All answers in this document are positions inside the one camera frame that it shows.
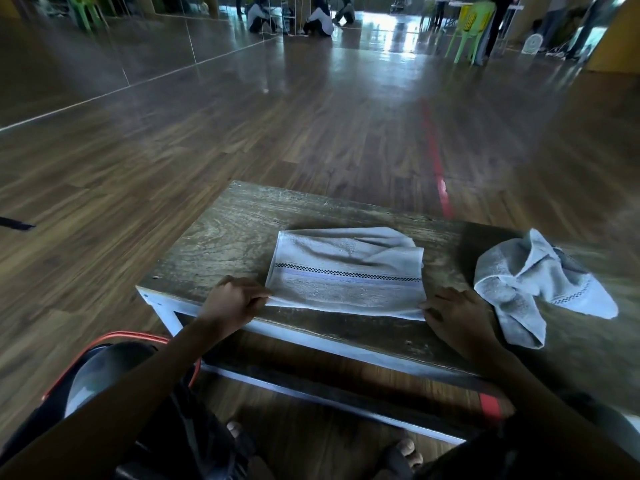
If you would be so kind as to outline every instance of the red line on floor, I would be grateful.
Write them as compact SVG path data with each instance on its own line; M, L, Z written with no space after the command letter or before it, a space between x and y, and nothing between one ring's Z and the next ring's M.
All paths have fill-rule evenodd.
M442 169L442 160L440 160L440 145L438 144L438 133L435 124L431 119L431 109L424 99L420 100L422 107L422 122L427 134L428 157L433 165L433 172L436 177L438 186L438 197L440 197L440 206L442 207L442 215L445 219L453 218L453 208L449 203L449 194L447 193L447 184L444 181L444 171ZM500 402L488 394L480 393L480 406L484 416L496 422L502 419L502 411L500 410Z
M433 164L433 172L436 177L436 185L438 186L438 196L440 197L440 205L442 207L442 215L445 219L453 218L453 209L449 203L449 194L447 193L447 184L444 181L444 171L442 170L442 161L440 160L440 149L438 145L438 135L435 125L431 119L431 111L427 101L421 100L422 106L422 122L427 133L427 143L429 145L429 157Z

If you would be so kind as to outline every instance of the folded towel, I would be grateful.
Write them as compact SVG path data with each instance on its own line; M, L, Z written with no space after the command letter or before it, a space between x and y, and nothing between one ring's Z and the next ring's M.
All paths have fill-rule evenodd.
M422 248L388 227L280 231L267 306L423 320Z
M480 256L474 288L495 307L507 342L531 349L543 347L547 334L534 296L578 313L606 319L618 315L600 282L535 229Z

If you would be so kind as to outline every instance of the hand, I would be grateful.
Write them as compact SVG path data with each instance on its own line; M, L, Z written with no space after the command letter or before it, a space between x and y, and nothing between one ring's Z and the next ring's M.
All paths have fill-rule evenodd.
M251 278L225 276L209 293L198 319L219 325L226 337L251 322L270 296L270 290Z
M475 291L439 288L420 307L438 338L469 362L478 353L502 348L492 327L491 307Z

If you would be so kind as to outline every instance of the black tape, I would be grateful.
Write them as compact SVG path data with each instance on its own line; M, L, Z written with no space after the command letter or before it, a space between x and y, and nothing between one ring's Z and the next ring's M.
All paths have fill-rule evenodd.
M9 227L9 229L16 229L16 230L23 230L23 231L27 231L35 227L35 225L26 224L24 222L16 221L14 219L9 219L7 217L0 217L0 226Z

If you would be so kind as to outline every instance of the sitting person in white shirt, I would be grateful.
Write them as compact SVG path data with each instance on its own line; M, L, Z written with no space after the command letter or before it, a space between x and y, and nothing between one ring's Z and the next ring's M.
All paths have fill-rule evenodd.
M340 23L342 17L344 17L344 21L347 22L347 24L353 23L356 19L356 11L353 8L353 3L351 3L351 0L342 0L342 3L344 6L335 14L333 23L337 25Z
M251 33L259 33L262 24L267 22L271 26L271 31L276 31L276 23L271 19L268 10L263 6L267 0L253 0L251 5L245 8L246 21Z
M333 33L333 23L331 21L329 7L324 0L313 0L313 4L316 9L309 16L302 30L305 31L305 35L317 32L321 36L330 37Z

